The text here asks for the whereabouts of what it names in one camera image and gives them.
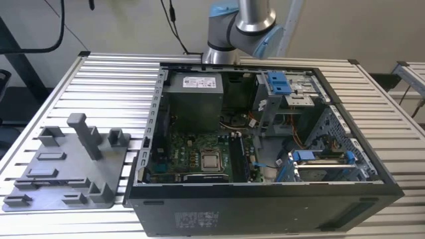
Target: blue plastic tab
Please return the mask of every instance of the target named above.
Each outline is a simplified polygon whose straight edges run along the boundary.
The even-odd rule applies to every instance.
[[[355,157],[354,157],[354,154],[351,151],[346,151],[344,152],[344,155],[346,155],[346,163],[347,164],[354,164],[355,162]]]
[[[210,5],[210,17],[222,16],[235,11],[238,11],[238,5],[235,0],[214,2]]]
[[[290,95],[291,89],[289,87],[285,74],[282,72],[269,71],[266,75],[266,81],[270,84],[273,94]]]
[[[293,158],[293,161],[298,161],[299,160],[299,155],[298,155],[298,152],[293,152],[291,154],[291,158]]]
[[[314,154],[311,151],[298,151],[299,160],[314,160]]]
[[[281,25],[275,25],[271,30],[266,33],[266,35],[261,39],[261,43],[254,49],[251,56],[258,59],[265,59],[273,55],[275,52],[281,38],[283,37],[283,27]]]
[[[263,163],[251,162],[251,164],[253,164],[253,166],[266,167],[266,165]]]

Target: white label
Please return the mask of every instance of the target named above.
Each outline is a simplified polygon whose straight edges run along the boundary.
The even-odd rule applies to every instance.
[[[214,77],[183,77],[183,88],[215,88]]]
[[[254,119],[251,119],[250,121],[249,121],[249,127],[254,127],[254,124],[257,123],[257,121],[254,120]]]
[[[275,161],[275,165],[279,167],[281,166],[281,164],[283,163],[283,161],[281,161],[281,159],[278,159],[277,161]]]

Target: vertical post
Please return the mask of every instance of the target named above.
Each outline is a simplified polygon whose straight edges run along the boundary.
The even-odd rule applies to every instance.
[[[15,42],[13,35],[0,17],[0,49],[19,49],[18,43]],[[23,81],[34,100],[42,104],[47,97],[47,90],[42,84],[42,81],[27,61],[23,54],[6,54],[6,60],[14,68],[21,80]]]
[[[86,150],[91,160],[101,159],[101,152],[97,148],[95,138],[91,136],[90,130],[85,124],[85,114],[71,113],[67,117],[66,124],[74,129],[81,144]]]

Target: black cable hanging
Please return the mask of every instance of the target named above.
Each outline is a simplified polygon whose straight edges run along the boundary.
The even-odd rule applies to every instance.
[[[59,7],[61,7],[59,34],[58,34],[58,39],[57,39],[54,45],[51,45],[47,48],[39,48],[39,49],[30,49],[30,48],[27,48],[27,49],[25,49],[25,48],[23,49],[0,49],[0,55],[47,53],[59,47],[61,41],[63,39],[63,26],[65,26],[65,3],[63,3],[63,0],[59,0]]]

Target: aluminum table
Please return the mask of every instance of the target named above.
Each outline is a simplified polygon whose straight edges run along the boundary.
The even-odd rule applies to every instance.
[[[131,209],[119,204],[133,156],[141,147],[159,62],[198,63],[198,56],[95,54],[77,57],[50,96],[0,161],[0,205],[23,172],[42,126],[66,125],[70,113],[85,113],[99,132],[119,127],[131,135],[115,205],[103,210],[5,213],[0,236],[19,238],[145,238]],[[425,132],[359,65],[347,60],[241,58],[243,65],[318,67],[368,144],[406,194],[346,233],[241,235],[214,238],[425,238]]]

